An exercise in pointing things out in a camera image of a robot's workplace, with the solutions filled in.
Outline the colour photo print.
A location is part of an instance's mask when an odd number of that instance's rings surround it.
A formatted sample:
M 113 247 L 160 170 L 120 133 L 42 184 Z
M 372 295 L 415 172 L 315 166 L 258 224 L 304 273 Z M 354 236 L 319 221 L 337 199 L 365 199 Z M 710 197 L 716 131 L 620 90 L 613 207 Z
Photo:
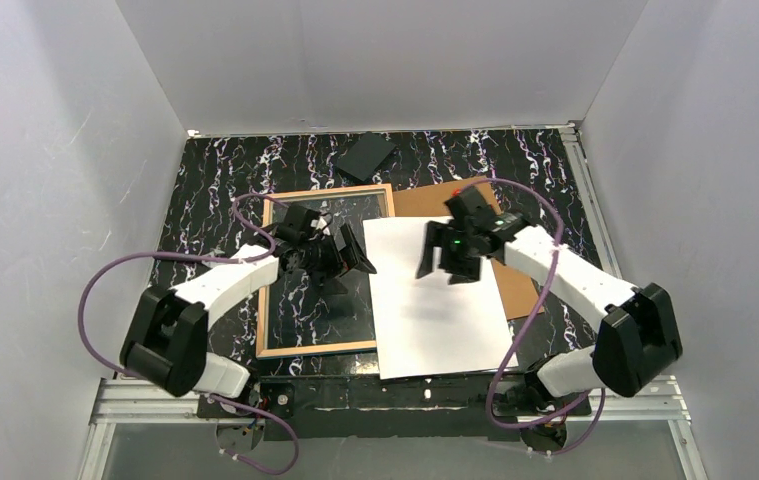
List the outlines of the colour photo print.
M 363 223 L 379 376 L 383 380 L 492 370 L 512 344 L 493 268 L 452 285 L 434 270 L 418 279 L 425 217 Z

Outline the brown cardboard backing board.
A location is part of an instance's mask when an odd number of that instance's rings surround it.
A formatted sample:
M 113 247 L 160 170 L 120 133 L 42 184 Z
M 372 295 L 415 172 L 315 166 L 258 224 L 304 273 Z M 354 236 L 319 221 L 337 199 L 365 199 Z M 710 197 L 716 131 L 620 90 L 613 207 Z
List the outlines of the brown cardboard backing board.
M 483 179 L 483 176 L 395 191 L 393 193 L 395 215 L 397 217 L 448 216 L 444 202 L 457 190 L 480 179 Z M 532 279 L 496 260 L 492 260 L 491 264 L 507 319 L 516 320 L 527 317 L 538 298 Z

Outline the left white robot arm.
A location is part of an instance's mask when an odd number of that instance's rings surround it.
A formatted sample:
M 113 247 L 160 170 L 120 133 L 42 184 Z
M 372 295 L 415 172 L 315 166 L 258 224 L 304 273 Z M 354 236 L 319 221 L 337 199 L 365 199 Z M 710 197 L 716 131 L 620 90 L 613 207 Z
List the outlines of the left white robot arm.
M 189 392 L 239 398 L 250 370 L 209 351 L 210 327 L 256 291 L 305 272 L 323 292 L 343 294 L 340 277 L 373 274 L 352 226 L 331 231 L 332 216 L 300 205 L 265 226 L 225 264 L 173 287 L 141 295 L 120 351 L 122 367 L 174 397 Z

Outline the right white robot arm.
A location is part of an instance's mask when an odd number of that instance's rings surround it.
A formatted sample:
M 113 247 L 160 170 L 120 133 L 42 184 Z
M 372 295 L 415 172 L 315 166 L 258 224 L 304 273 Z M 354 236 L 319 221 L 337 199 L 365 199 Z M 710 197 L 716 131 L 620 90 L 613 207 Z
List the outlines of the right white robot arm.
M 474 187 L 445 205 L 449 219 L 425 226 L 417 277 L 439 268 L 450 284 L 473 283 L 483 261 L 495 260 L 554 294 L 596 334 L 593 346 L 527 369 L 524 383 L 534 397 L 551 401 L 596 388 L 632 397 L 682 356 L 673 302 L 660 285 L 640 288 L 601 270 L 521 213 L 497 212 Z

